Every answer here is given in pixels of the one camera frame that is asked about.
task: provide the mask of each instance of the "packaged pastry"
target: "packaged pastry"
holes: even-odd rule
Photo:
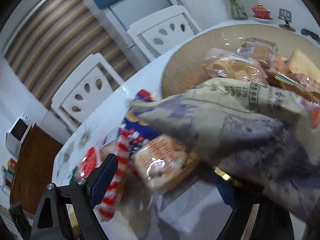
[[[320,107],[320,94],[317,91],[314,92],[310,86],[297,82],[290,76],[297,78],[295,74],[283,74],[278,72],[275,78],[279,81],[279,87],[294,92],[310,101],[314,106]]]
[[[135,170],[152,191],[166,192],[181,182],[198,164],[194,153],[162,134],[134,155]]]
[[[243,48],[248,47],[258,47],[260,45],[268,45],[272,48],[272,54],[276,55],[278,54],[278,45],[275,42],[267,41],[259,38],[247,38],[244,40],[244,43],[242,44]]]
[[[268,76],[267,81],[270,86],[274,87],[281,87],[280,86],[280,81],[276,79],[277,73],[287,73],[288,70],[288,58],[282,57],[280,55],[276,56],[276,60],[274,62],[274,65],[271,68],[266,68],[266,74]]]
[[[263,68],[270,68],[276,60],[277,45],[274,42],[257,38],[245,40],[242,49],[237,53],[257,60]]]
[[[100,150],[100,158],[105,160],[110,153],[115,153],[117,151],[117,140],[114,140],[110,143],[103,145]]]
[[[319,68],[299,49],[296,49],[289,59],[288,68],[292,73],[305,74],[320,82]]]
[[[305,74],[288,73],[287,77],[291,78],[299,85],[303,86],[308,92],[320,94],[320,83]]]
[[[224,77],[268,85],[268,77],[255,59],[224,49],[211,49],[202,67],[209,78]]]

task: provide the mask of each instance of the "snack bag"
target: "snack bag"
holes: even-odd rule
[[[140,90],[134,101],[153,102],[151,94],[146,90]],[[128,138],[130,141],[130,156],[138,151],[141,147],[145,146],[151,140],[159,136],[157,130],[153,129],[146,122],[140,120],[133,115],[131,109],[129,109],[124,121],[121,125],[122,129],[128,131]]]
[[[314,106],[320,107],[320,94],[313,91],[319,87],[319,83],[304,74],[283,74],[277,73],[275,76],[280,87],[284,90],[295,92],[297,95],[310,101]]]
[[[228,93],[231,86],[240,96]],[[211,167],[263,186],[265,197],[319,229],[319,107],[293,92],[226,78],[131,106]]]
[[[268,76],[258,61],[228,50],[211,49],[202,67],[207,71],[209,78],[233,78],[268,86]]]
[[[109,221],[116,211],[116,203],[121,199],[125,174],[128,170],[129,139],[128,133],[124,130],[119,132],[116,141],[110,142],[101,149],[91,147],[85,157],[77,166],[75,181],[79,178],[87,178],[90,172],[101,165],[109,153],[114,153],[118,159],[118,169],[100,205],[95,207],[96,214],[100,221]]]
[[[274,42],[248,38],[242,47],[237,50],[237,53],[257,60],[263,68],[270,68],[276,60],[278,47]]]
[[[134,155],[135,170],[153,192],[174,188],[198,164],[194,153],[166,134],[162,134]]]

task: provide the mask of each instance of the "metal bolt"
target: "metal bolt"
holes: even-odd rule
[[[53,183],[50,183],[47,185],[47,189],[53,189],[54,188],[54,184]]]
[[[85,178],[80,178],[80,179],[78,179],[78,180],[77,180],[77,183],[78,183],[79,185],[84,184],[84,183],[85,183]]]

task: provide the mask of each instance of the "grey snack bag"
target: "grey snack bag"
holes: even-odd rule
[[[264,186],[308,225],[320,222],[320,110],[293,92],[213,78],[134,114],[210,165]]]

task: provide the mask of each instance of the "plastic-wrapped bread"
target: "plastic-wrapped bread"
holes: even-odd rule
[[[320,70],[299,49],[296,49],[288,62],[289,70],[294,74],[305,74],[317,82],[320,82]]]
[[[266,74],[268,76],[268,83],[270,86],[281,87],[280,81],[276,79],[277,73],[287,73],[288,69],[288,58],[277,55],[274,65],[271,68],[266,68]]]
[[[257,60],[263,68],[270,68],[274,65],[278,51],[276,43],[257,38],[247,38],[242,47],[244,49],[238,49],[237,52]]]
[[[268,77],[259,64],[253,58],[233,53],[224,49],[211,49],[202,63],[209,78],[224,77],[255,82],[268,86]]]
[[[198,158],[168,135],[162,134],[134,155],[135,170],[152,191],[166,192],[181,182]]]

